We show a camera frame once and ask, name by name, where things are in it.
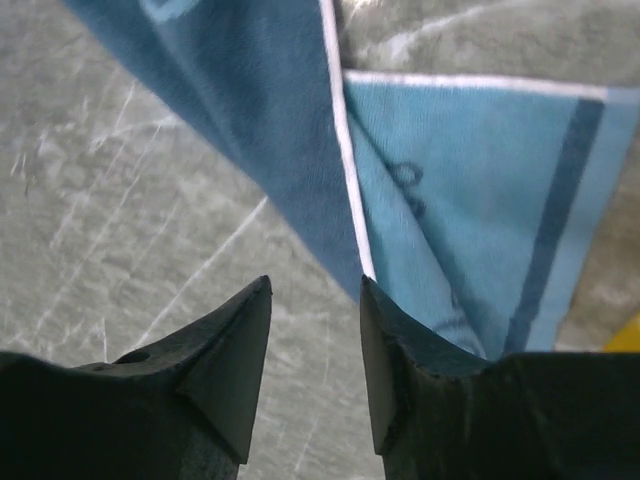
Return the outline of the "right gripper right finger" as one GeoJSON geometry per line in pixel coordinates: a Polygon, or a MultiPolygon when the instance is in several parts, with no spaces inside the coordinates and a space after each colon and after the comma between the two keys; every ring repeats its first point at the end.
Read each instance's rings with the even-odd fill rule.
{"type": "Polygon", "coordinates": [[[361,278],[359,308],[374,450],[384,456],[416,413],[414,374],[456,378],[489,362],[418,322],[367,276],[361,278]]]}

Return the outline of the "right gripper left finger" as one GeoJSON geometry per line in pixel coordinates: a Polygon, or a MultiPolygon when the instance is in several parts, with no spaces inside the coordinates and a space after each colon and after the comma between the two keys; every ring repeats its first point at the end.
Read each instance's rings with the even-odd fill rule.
{"type": "Polygon", "coordinates": [[[271,323],[261,276],[216,310],[112,363],[78,368],[92,465],[247,462],[271,323]]]}

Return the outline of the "blue towel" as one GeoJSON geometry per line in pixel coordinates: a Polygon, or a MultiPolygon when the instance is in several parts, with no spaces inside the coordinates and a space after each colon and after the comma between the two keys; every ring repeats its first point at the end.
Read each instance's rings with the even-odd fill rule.
{"type": "Polygon", "coordinates": [[[367,275],[488,360],[553,346],[637,87],[344,69],[328,1],[72,1],[258,183],[350,295],[367,275]]]}

